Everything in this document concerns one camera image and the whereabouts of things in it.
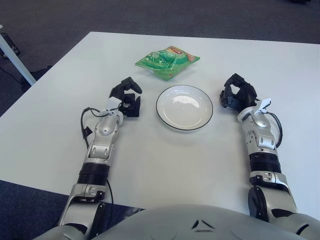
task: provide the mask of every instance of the white table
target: white table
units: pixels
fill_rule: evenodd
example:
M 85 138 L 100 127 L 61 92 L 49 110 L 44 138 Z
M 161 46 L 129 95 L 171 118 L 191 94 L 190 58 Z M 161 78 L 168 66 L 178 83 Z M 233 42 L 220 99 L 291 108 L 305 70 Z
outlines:
M 170 45 L 200 56 L 170 81 L 134 63 Z M 204 204 L 248 213 L 249 159 L 237 116 L 219 103 L 238 73 L 283 126 L 278 149 L 300 213 L 320 219 L 320 47 L 315 44 L 89 33 L 0 118 L 0 179 L 70 193 L 86 146 L 80 115 L 102 109 L 112 87 L 131 76 L 142 88 L 140 117 L 125 119 L 110 183 L 116 204 L 152 208 Z M 177 132 L 156 114 L 158 95 L 187 84 L 204 90 L 213 117 L 194 132 Z M 86 115 L 90 125 L 97 119 Z

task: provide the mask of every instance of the plastic packaging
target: plastic packaging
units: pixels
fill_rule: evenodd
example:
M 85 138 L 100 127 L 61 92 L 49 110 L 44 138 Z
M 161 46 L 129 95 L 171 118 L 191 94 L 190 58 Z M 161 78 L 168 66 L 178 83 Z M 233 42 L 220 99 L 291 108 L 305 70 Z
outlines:
M 151 69 L 154 75 L 169 80 L 199 59 L 200 57 L 193 56 L 175 46 L 169 46 L 163 51 L 151 52 L 135 65 Z

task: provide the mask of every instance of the dark gray carpet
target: dark gray carpet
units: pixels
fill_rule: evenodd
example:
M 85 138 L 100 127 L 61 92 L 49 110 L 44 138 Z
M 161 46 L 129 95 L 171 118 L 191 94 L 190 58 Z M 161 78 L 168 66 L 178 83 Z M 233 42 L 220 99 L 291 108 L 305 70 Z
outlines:
M 320 44 L 319 0 L 7 0 L 0 12 L 0 31 L 30 71 L 54 65 L 90 31 Z M 20 78 L 9 60 L 0 58 L 0 66 Z M 0 116 L 22 94 L 0 70 Z M 28 240 L 48 230 L 67 200 L 4 181 L 0 191 L 2 240 Z M 116 206 L 113 223 L 127 210 Z

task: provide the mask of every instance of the white plate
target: white plate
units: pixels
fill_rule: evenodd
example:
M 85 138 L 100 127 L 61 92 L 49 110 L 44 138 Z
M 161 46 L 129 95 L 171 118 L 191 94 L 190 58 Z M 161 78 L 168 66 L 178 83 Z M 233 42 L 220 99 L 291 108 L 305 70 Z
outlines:
M 199 88 L 176 85 L 164 90 L 156 101 L 156 111 L 167 125 L 179 130 L 195 130 L 212 117 L 213 105 Z

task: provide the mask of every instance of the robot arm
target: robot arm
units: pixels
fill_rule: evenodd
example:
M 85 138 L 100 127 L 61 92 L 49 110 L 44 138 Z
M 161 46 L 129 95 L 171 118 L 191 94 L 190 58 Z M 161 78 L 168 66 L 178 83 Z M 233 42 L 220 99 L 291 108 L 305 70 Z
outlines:
M 239 87 L 237 94 L 232 93 L 231 85 Z M 271 99 L 257 100 L 255 89 L 241 76 L 234 74 L 224 85 L 220 94 L 222 105 L 238 111 L 237 119 L 245 135 L 250 159 L 250 183 L 248 205 L 250 216 L 277 225 L 307 239 L 318 239 L 320 222 L 310 216 L 297 213 L 297 207 L 287 183 L 281 172 L 277 147 L 278 143 L 271 133 L 271 125 L 265 114 Z
M 102 232 L 106 216 L 106 203 L 102 201 L 107 192 L 106 184 L 109 185 L 108 174 L 119 127 L 123 123 L 124 115 L 139 116 L 140 96 L 136 99 L 134 93 L 125 94 L 129 89 L 142 93 L 131 77 L 112 89 L 106 109 L 98 111 L 97 117 L 100 117 L 100 121 L 94 128 L 95 136 L 90 145 L 87 136 L 92 132 L 88 127 L 84 129 L 81 121 L 82 134 L 88 150 L 77 183 L 72 187 L 58 227 L 37 239 L 47 239 L 47 236 L 55 236 L 57 240 L 92 239 Z M 92 109 L 88 107 L 83 110 L 82 116 Z

